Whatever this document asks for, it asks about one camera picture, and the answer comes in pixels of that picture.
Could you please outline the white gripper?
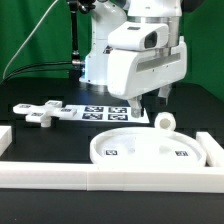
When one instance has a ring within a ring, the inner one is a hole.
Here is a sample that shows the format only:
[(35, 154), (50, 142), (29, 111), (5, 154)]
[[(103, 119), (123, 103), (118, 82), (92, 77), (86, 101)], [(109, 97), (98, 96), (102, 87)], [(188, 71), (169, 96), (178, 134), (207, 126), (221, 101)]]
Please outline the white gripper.
[(168, 56), (157, 56), (155, 50), (145, 52), (113, 50), (108, 58), (107, 84), (109, 93), (128, 100), (131, 115), (144, 115), (142, 95), (159, 89), (158, 104), (166, 106), (171, 83), (183, 79), (187, 71), (187, 46), (184, 38), (171, 49)]

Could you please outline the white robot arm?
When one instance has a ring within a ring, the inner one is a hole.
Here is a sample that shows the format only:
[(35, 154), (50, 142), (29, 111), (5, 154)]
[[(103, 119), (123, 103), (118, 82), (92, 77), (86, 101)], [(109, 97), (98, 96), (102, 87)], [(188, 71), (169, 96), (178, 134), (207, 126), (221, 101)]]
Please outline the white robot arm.
[(142, 95), (171, 84), (187, 70), (187, 47), (179, 34), (183, 0), (96, 0), (92, 46), (82, 82), (105, 86), (126, 100), (131, 115), (143, 115)]

